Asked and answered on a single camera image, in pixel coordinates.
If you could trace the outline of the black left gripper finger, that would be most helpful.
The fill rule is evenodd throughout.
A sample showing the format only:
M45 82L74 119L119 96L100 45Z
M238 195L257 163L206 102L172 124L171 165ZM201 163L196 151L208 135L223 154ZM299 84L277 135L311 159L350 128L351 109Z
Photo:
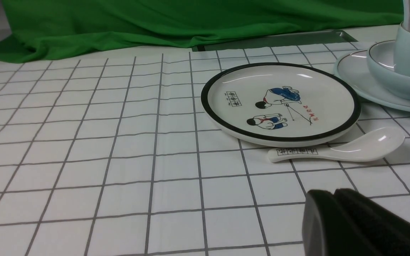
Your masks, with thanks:
M350 188L306 193L306 256L410 256L410 222Z

